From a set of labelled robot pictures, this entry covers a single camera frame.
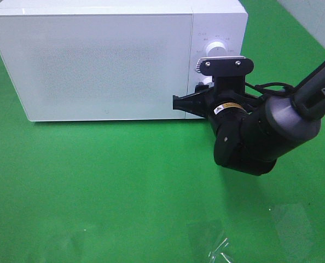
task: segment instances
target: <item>black cable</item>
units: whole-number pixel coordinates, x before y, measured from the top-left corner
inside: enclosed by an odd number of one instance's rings
[[[255,85],[255,86],[246,82],[245,85],[248,86],[249,88],[256,90],[257,92],[260,92],[261,94],[270,94],[270,95],[275,95],[275,96],[287,96],[291,92],[293,92],[293,89],[294,89],[293,86],[291,86],[287,83],[282,83],[282,82],[271,82],[271,83]],[[265,89],[265,88],[273,87],[273,86],[282,87],[284,89],[284,91]]]

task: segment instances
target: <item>green floor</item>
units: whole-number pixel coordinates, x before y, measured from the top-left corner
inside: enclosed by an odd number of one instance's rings
[[[325,59],[275,0],[242,2],[250,83]],[[213,143],[203,120],[31,123],[0,58],[0,262],[325,262],[325,118],[258,178]]]

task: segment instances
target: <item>black robotic arm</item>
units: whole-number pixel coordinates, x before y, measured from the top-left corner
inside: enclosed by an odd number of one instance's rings
[[[268,173],[278,157],[313,139],[325,115],[325,62],[295,88],[285,83],[252,86],[245,75],[253,62],[244,57],[201,58],[196,70],[212,76],[195,93],[173,96],[173,108],[207,118],[216,136],[218,165],[253,175]],[[256,97],[245,85],[263,93]],[[284,91],[268,90],[281,85]]]

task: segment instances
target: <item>white knob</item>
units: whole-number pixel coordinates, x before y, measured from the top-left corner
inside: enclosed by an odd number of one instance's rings
[[[211,87],[213,85],[212,83],[212,77],[206,77],[202,80],[203,84],[204,85],[208,85],[209,87]]]
[[[227,49],[225,44],[220,41],[215,41],[206,47],[206,54],[207,56],[226,56]]]

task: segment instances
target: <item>microwave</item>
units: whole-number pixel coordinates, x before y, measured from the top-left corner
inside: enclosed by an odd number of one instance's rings
[[[237,0],[3,0],[0,55],[30,121],[184,119],[172,96],[240,54]]]

